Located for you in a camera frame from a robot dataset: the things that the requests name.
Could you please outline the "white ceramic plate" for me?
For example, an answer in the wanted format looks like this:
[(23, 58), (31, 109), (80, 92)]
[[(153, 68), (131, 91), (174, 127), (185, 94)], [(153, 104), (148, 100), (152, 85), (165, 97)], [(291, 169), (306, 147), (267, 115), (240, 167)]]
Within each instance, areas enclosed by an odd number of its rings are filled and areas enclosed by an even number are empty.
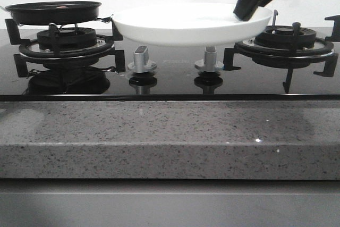
[(226, 3), (170, 3), (117, 12), (119, 33), (158, 46), (216, 46), (250, 39), (266, 28), (272, 11), (259, 7), (249, 21), (239, 20)]

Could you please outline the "black frying pan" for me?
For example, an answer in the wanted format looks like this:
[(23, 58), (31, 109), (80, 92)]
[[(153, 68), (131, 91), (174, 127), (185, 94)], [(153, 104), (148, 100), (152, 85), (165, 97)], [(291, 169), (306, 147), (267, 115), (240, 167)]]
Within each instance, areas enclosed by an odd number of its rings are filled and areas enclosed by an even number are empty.
[[(57, 6), (68, 6), (57, 9)], [(94, 1), (54, 1), (14, 4), (5, 7), (16, 23), (45, 26), (75, 24), (92, 21), (99, 16), (101, 2)]]

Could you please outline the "right black gas burner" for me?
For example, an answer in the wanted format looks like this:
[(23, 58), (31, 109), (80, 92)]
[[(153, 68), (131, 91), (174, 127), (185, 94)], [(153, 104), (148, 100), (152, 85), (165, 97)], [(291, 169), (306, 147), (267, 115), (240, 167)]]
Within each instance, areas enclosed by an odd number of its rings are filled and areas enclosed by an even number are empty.
[[(254, 43), (263, 47), (289, 49), (293, 42), (292, 26), (266, 26), (266, 29), (254, 39)], [(312, 48), (316, 41), (316, 31), (300, 28), (297, 38), (297, 48)]]

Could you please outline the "black gas burner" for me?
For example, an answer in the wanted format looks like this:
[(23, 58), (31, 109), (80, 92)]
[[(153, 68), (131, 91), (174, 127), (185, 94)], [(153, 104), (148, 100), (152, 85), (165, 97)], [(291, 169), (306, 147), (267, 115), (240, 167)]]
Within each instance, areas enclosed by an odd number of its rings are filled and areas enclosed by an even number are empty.
[[(263, 47), (289, 49), (293, 42), (292, 26), (266, 26), (266, 29), (254, 39), (254, 43)], [(300, 28), (297, 38), (297, 48), (312, 48), (316, 41), (316, 31)]]
[[(96, 31), (91, 28), (62, 28), (56, 35), (58, 47), (61, 51), (71, 51), (94, 46), (97, 43)], [(40, 49), (53, 50), (52, 38), (49, 30), (37, 33), (37, 40)]]

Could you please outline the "right black pan support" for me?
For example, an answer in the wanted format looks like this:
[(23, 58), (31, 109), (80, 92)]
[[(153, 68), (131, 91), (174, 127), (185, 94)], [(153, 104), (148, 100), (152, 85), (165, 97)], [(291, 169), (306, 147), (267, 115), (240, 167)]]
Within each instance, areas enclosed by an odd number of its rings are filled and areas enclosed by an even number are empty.
[(328, 21), (334, 21), (333, 31), (330, 37), (324, 39), (316, 36), (316, 41), (312, 48), (297, 47), (301, 24), (294, 22), (293, 42), (289, 49), (276, 49), (263, 47), (255, 44), (253, 39), (244, 40), (236, 43), (233, 48), (224, 50), (224, 69), (237, 70), (238, 67), (233, 65), (234, 55), (241, 55), (252, 58), (258, 64), (271, 66), (274, 68), (299, 68), (308, 66), (311, 63), (325, 62), (326, 64), (336, 62), (338, 55), (334, 52), (334, 42), (339, 42), (339, 15), (325, 18)]

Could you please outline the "black pan support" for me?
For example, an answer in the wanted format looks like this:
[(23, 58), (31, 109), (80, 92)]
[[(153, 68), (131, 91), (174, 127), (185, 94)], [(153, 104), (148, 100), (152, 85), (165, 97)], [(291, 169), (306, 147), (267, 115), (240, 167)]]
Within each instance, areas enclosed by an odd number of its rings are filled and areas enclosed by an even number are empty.
[(7, 33), (12, 45), (19, 46), (20, 55), (34, 60), (73, 60), (96, 56), (114, 48), (123, 36), (111, 18), (112, 35), (100, 35), (95, 29), (83, 27), (63, 28), (51, 23), (47, 30), (37, 33), (34, 40), (22, 39), (17, 23), (6, 19)]
[(233, 48), (224, 50), (224, 69), (237, 70), (238, 67), (233, 65), (234, 55), (241, 55), (252, 58), (258, 64), (271, 66), (274, 68), (299, 68), (308, 66), (311, 63), (325, 62), (326, 64), (336, 62), (338, 55), (334, 52), (334, 42), (339, 42), (339, 15), (325, 18), (328, 21), (334, 21), (333, 31), (330, 37), (324, 39), (316, 36), (316, 41), (312, 48), (297, 47), (301, 24), (294, 22), (293, 42), (289, 49), (276, 49), (263, 47), (255, 44), (253, 39), (244, 40), (236, 43)]

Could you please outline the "right silver stove knob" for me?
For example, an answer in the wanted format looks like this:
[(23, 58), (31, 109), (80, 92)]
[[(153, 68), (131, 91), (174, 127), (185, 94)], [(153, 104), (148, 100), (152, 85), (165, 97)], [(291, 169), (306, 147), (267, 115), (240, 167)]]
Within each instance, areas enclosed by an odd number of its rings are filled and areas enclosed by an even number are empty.
[(196, 61), (194, 67), (202, 72), (218, 72), (223, 69), (224, 65), (217, 61), (215, 46), (209, 46), (205, 48), (204, 58)]

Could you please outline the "silver stove knob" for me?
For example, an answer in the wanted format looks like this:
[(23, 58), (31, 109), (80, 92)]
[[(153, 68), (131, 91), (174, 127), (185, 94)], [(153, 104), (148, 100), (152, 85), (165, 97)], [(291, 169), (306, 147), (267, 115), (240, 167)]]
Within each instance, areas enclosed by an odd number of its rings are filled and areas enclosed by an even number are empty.
[(157, 64), (149, 59), (148, 47), (139, 46), (133, 53), (133, 62), (127, 68), (134, 73), (146, 73), (155, 70)]
[(205, 48), (204, 58), (196, 61), (194, 67), (202, 72), (218, 72), (223, 69), (224, 65), (217, 61), (215, 46), (209, 46)]

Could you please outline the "black glass cooktop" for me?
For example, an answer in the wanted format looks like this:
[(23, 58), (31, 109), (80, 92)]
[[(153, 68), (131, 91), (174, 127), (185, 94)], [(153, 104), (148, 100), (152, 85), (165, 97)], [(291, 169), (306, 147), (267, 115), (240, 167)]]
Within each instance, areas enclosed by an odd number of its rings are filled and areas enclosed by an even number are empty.
[(325, 61), (301, 67), (271, 63), (234, 54), (226, 70), (201, 74), (195, 67), (203, 58), (202, 47), (149, 46), (156, 62), (153, 73), (116, 73), (115, 58), (105, 56), (91, 71), (67, 70), (63, 77), (42, 64), (15, 61), (17, 45), (1, 31), (1, 101), (107, 101), (107, 100), (338, 100), (339, 43)]

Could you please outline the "left silver stove knob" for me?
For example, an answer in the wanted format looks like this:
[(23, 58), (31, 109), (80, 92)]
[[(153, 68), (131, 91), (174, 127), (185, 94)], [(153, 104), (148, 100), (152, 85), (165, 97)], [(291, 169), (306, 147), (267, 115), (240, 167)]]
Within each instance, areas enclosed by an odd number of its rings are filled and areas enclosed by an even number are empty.
[(134, 73), (146, 73), (155, 70), (157, 64), (149, 59), (148, 47), (139, 46), (133, 53), (133, 62), (127, 68)]

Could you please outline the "left black gas burner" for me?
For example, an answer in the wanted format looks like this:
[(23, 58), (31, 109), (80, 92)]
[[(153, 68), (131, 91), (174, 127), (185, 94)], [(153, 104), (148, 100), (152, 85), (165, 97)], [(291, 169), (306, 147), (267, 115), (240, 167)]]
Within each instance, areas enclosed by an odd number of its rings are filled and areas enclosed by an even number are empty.
[[(56, 35), (58, 47), (61, 51), (71, 51), (94, 46), (97, 43), (96, 31), (91, 28), (62, 28)], [(37, 40), (40, 49), (53, 50), (52, 38), (49, 30), (37, 33)]]

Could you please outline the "left black pan support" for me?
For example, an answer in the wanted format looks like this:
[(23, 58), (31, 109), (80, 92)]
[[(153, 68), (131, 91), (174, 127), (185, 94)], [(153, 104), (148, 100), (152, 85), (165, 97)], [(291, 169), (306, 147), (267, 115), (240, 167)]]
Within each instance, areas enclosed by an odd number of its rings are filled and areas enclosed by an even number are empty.
[(114, 48), (123, 36), (111, 18), (112, 35), (100, 35), (95, 29), (83, 27), (63, 28), (51, 23), (47, 30), (37, 33), (34, 40), (22, 39), (17, 23), (6, 19), (7, 33), (12, 45), (19, 46), (20, 55), (34, 60), (73, 60), (96, 56)]

